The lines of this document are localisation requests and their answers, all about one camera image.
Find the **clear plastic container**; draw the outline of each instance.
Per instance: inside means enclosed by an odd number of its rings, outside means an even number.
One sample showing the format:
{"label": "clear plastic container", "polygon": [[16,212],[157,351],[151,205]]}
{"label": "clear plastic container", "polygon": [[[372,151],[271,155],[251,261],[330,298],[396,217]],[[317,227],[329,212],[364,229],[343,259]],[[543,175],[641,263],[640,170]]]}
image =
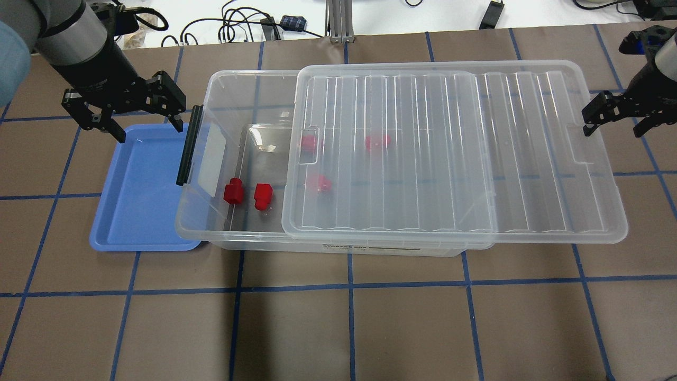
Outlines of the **clear plastic container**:
{"label": "clear plastic container", "polygon": [[[566,61],[218,72],[176,228],[304,252],[617,242],[628,225],[601,134],[581,130],[589,99]],[[232,177],[243,204],[223,200]],[[258,182],[274,188],[264,212]]]}

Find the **translucent lid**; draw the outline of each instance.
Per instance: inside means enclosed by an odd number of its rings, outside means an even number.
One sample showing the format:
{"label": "translucent lid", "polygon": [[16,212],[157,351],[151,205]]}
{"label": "translucent lid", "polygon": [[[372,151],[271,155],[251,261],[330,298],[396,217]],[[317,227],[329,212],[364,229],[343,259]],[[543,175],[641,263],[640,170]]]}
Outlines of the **translucent lid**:
{"label": "translucent lid", "polygon": [[595,242],[627,222],[566,61],[308,66],[283,229],[307,239]]}

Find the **blue plastic tray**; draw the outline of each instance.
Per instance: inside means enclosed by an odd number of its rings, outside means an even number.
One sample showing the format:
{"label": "blue plastic tray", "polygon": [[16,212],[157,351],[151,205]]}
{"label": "blue plastic tray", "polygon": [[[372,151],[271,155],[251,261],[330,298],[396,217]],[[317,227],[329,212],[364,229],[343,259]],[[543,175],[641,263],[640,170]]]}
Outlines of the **blue plastic tray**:
{"label": "blue plastic tray", "polygon": [[176,175],[185,140],[171,124],[132,125],[118,144],[89,235],[101,252],[183,251],[199,241],[179,237]]}

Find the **box handle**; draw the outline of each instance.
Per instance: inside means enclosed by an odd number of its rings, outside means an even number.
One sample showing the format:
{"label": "box handle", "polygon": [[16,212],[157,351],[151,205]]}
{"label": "box handle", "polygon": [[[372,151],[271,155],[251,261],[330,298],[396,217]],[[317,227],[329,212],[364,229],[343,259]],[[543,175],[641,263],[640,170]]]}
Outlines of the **box handle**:
{"label": "box handle", "polygon": [[188,182],[190,173],[190,164],[193,161],[193,151],[195,150],[195,141],[198,139],[198,130],[202,122],[202,105],[193,106],[188,122],[188,130],[185,132],[185,142],[183,143],[183,153],[181,154],[181,163],[179,164],[179,174],[176,177],[176,185],[183,186]]}

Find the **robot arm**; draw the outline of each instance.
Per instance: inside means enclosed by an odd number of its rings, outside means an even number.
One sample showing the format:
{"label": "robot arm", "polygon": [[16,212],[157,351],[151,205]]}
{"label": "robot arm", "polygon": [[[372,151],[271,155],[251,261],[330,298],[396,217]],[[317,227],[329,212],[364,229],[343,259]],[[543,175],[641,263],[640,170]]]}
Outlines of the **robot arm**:
{"label": "robot arm", "polygon": [[[182,131],[185,94],[164,71],[148,80],[139,77],[113,41],[114,30],[114,23],[106,28],[84,0],[0,2],[0,33],[14,32],[10,39],[16,44],[18,36],[28,48],[18,61],[25,62],[33,48],[45,57],[72,86],[64,92],[62,106],[83,129],[109,132],[123,143],[125,131],[112,115],[143,110],[166,116]],[[18,70],[24,76],[27,71]]]}
{"label": "robot arm", "polygon": [[623,54],[644,54],[647,64],[620,95],[605,91],[583,108],[586,136],[601,125],[626,117],[640,117],[633,131],[641,137],[661,124],[677,121],[677,28],[652,26],[630,33],[621,43]]}

